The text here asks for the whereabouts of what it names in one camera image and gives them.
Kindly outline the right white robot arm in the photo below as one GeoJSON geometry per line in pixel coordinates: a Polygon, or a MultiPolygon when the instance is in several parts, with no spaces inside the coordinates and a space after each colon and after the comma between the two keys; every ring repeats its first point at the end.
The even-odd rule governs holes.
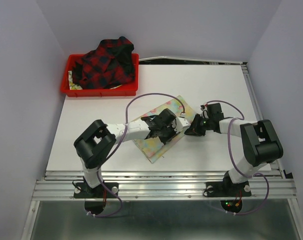
{"type": "Polygon", "coordinates": [[[231,137],[239,137],[243,157],[224,174],[222,181],[208,181],[203,195],[208,198],[250,197],[252,195],[249,179],[261,176],[259,170],[267,164],[280,159],[284,150],[270,120],[247,121],[240,118],[225,117],[221,100],[211,100],[201,106],[190,127],[184,132],[189,136],[204,136],[207,131],[227,135],[228,154],[232,156],[231,137]]]}

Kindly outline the aluminium right rail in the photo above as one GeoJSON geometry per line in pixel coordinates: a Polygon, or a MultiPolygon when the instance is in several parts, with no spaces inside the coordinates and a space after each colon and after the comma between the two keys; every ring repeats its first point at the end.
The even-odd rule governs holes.
{"type": "MultiPolygon", "coordinates": [[[[250,78],[250,73],[247,67],[247,62],[242,62],[240,64],[241,66],[241,70],[244,76],[244,80],[249,92],[249,96],[250,96],[250,100],[251,100],[251,104],[253,106],[253,110],[255,113],[255,116],[258,120],[262,120],[263,119],[263,114],[261,112],[255,91],[254,91],[254,87],[250,78]]],[[[277,159],[276,161],[274,161],[273,163],[270,164],[270,167],[272,170],[278,171],[279,175],[283,178],[283,179],[293,179],[293,174],[291,172],[286,172],[284,165],[282,163],[282,161],[280,159],[277,159]]]]}

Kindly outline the yellow floral cloth in bin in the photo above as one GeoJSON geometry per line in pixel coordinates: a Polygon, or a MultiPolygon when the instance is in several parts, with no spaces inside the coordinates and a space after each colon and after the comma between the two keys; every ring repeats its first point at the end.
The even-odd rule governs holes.
{"type": "Polygon", "coordinates": [[[72,74],[71,70],[68,71],[68,85],[69,85],[70,90],[82,90],[83,89],[80,85],[74,83],[73,74],[72,74]]]}

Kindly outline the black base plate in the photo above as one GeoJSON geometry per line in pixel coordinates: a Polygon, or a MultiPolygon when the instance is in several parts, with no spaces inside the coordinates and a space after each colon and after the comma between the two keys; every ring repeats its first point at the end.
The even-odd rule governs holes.
{"type": "Polygon", "coordinates": [[[106,182],[105,187],[101,184],[95,188],[89,187],[86,182],[72,182],[74,186],[73,197],[75,199],[108,199],[116,198],[118,195],[119,184],[117,182],[106,182]]]}
{"type": "Polygon", "coordinates": [[[222,181],[208,181],[205,183],[203,196],[208,198],[233,198],[233,197],[251,197],[252,192],[249,182],[243,183],[223,183],[222,181]]]}

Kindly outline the aluminium front rail frame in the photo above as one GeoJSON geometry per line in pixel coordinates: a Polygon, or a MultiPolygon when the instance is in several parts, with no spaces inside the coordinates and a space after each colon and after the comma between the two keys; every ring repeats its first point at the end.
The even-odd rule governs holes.
{"type": "MultiPolygon", "coordinates": [[[[297,189],[293,179],[285,178],[279,169],[263,171],[269,182],[269,196],[272,199],[288,201],[298,236],[303,240],[303,221],[297,201],[297,189]]],[[[22,239],[31,239],[39,206],[44,201],[75,201],[72,181],[83,178],[80,170],[48,170],[35,183],[22,239]]],[[[158,200],[205,200],[203,190],[206,182],[220,181],[222,171],[105,171],[106,182],[119,184],[119,196],[124,202],[158,200]]]]}

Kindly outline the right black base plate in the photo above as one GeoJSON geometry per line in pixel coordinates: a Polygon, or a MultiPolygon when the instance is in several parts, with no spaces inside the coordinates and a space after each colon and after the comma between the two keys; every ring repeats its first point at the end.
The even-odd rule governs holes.
{"type": "Polygon", "coordinates": [[[251,197],[252,192],[249,182],[243,183],[223,183],[222,181],[208,181],[205,183],[203,196],[208,198],[233,198],[233,197],[251,197]]]}

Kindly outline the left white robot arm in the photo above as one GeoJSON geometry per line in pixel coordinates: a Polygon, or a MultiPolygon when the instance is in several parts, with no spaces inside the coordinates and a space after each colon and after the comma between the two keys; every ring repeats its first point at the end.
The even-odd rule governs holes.
{"type": "Polygon", "coordinates": [[[106,124],[95,120],[74,142],[81,159],[85,191],[98,197],[103,191],[101,167],[109,159],[111,150],[132,140],[158,138],[164,145],[186,130],[190,123],[183,116],[176,116],[166,108],[160,114],[143,116],[124,124],[106,124]]]}

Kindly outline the red black plaid skirt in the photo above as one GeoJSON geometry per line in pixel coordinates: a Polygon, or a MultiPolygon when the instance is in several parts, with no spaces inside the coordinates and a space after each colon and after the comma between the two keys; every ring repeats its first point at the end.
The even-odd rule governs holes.
{"type": "Polygon", "coordinates": [[[72,68],[72,80],[83,90],[112,89],[135,80],[134,45],[126,37],[104,39],[72,68]]]}

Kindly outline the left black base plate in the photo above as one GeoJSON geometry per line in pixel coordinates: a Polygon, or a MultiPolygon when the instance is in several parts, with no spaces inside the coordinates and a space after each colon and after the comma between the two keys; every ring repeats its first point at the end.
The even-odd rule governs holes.
{"type": "Polygon", "coordinates": [[[74,186],[73,197],[75,199],[108,199],[116,198],[118,195],[119,184],[117,182],[106,182],[105,187],[101,184],[95,188],[89,187],[86,182],[72,182],[74,186]]]}

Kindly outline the red plastic bin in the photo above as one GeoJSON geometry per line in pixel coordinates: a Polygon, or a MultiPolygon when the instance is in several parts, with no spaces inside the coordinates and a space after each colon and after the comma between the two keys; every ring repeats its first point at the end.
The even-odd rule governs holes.
{"type": "Polygon", "coordinates": [[[71,54],[66,62],[66,67],[60,84],[60,92],[71,98],[80,97],[131,97],[135,96],[139,88],[139,55],[133,53],[132,62],[135,69],[133,82],[111,89],[80,89],[72,83],[70,71],[76,66],[84,54],[71,54]]]}

